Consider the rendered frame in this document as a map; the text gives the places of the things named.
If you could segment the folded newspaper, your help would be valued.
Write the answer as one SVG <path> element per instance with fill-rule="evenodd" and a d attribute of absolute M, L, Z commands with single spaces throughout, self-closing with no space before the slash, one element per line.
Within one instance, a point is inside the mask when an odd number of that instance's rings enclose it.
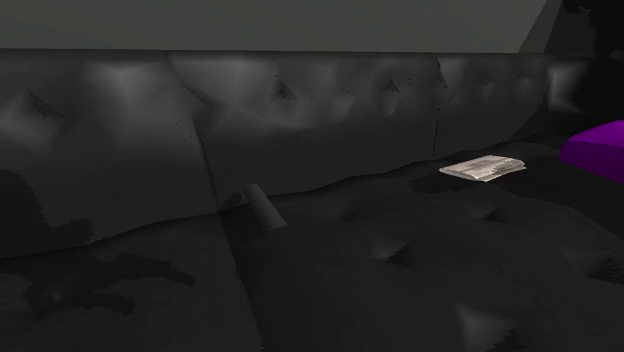
<path fill-rule="evenodd" d="M 486 155 L 440 168 L 442 174 L 470 181 L 489 182 L 503 175 L 525 170 L 522 160 L 505 156 Z"/>

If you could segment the dark grey leather sofa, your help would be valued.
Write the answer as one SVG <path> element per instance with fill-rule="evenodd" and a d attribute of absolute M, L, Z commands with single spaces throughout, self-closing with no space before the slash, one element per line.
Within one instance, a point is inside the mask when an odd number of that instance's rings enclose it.
<path fill-rule="evenodd" d="M 624 58 L 0 50 L 0 352 L 624 352 L 616 120 Z"/>

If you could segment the purple cushion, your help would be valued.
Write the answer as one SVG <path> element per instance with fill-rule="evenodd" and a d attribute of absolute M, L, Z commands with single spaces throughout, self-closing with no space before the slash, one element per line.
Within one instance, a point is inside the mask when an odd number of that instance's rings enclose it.
<path fill-rule="evenodd" d="M 561 148 L 559 159 L 624 183 L 624 120 L 612 121 L 570 137 Z"/>

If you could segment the dark grey cylinder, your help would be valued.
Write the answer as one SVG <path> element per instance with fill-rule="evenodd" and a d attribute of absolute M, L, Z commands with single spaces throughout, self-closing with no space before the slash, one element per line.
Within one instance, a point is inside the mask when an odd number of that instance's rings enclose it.
<path fill-rule="evenodd" d="M 259 185 L 246 185 L 244 194 L 264 231 L 273 231 L 287 226 L 287 222 Z"/>

